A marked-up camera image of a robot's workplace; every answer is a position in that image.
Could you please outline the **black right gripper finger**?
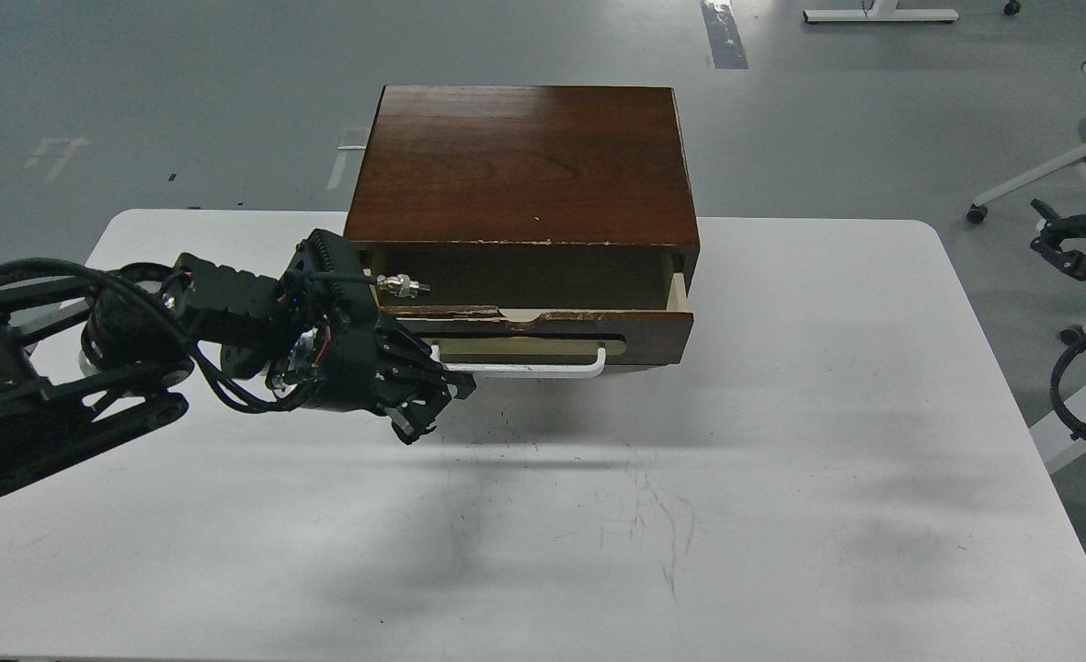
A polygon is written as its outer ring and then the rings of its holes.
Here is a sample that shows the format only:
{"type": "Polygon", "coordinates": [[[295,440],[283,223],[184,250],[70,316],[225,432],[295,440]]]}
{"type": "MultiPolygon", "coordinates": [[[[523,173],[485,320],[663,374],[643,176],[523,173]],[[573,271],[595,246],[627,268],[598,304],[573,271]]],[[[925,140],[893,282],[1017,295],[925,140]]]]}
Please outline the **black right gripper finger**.
{"type": "Polygon", "coordinates": [[[1047,260],[1059,272],[1073,280],[1086,280],[1086,253],[1079,250],[1064,250],[1061,244],[1069,239],[1086,239],[1086,213],[1061,217],[1047,202],[1031,200],[1030,206],[1041,219],[1043,225],[1030,250],[1047,260]]]}

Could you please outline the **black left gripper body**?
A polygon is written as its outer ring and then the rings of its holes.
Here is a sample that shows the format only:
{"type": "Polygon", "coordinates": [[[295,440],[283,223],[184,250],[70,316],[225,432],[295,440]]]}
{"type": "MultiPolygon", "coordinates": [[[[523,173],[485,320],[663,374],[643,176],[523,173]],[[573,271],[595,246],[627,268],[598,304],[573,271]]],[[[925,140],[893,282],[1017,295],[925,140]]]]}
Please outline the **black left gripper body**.
{"type": "Polygon", "coordinates": [[[433,411],[428,345],[380,309],[379,296],[429,296],[406,273],[372,275],[331,231],[300,240],[277,277],[184,252],[171,268],[171,314],[213,391],[237,411],[316,409],[375,415],[433,411]]]}

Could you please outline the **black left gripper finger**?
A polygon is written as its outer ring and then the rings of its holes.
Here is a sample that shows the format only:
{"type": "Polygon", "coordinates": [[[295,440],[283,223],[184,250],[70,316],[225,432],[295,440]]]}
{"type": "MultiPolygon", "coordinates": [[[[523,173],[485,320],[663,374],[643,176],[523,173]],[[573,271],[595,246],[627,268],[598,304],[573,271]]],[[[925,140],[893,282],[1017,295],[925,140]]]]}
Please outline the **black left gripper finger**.
{"type": "Polygon", "coordinates": [[[471,373],[455,371],[432,355],[417,356],[414,360],[417,383],[414,403],[417,405],[449,405],[470,397],[476,387],[471,373]]]}
{"type": "Polygon", "coordinates": [[[405,445],[416,443],[435,430],[435,419],[457,394],[454,391],[414,391],[382,394],[382,411],[405,445]]]}

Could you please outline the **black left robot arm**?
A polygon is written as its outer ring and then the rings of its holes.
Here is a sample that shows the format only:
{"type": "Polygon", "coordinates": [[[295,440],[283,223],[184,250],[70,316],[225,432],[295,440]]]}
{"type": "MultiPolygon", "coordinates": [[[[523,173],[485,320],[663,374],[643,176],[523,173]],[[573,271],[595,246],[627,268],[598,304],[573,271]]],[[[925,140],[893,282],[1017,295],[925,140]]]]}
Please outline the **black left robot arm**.
{"type": "Polygon", "coordinates": [[[372,276],[358,249],[316,229],[277,277],[181,253],[171,265],[0,265],[0,497],[171,425],[198,374],[224,406],[391,420],[421,440],[473,377],[447,368],[379,294],[424,296],[372,276]]]}

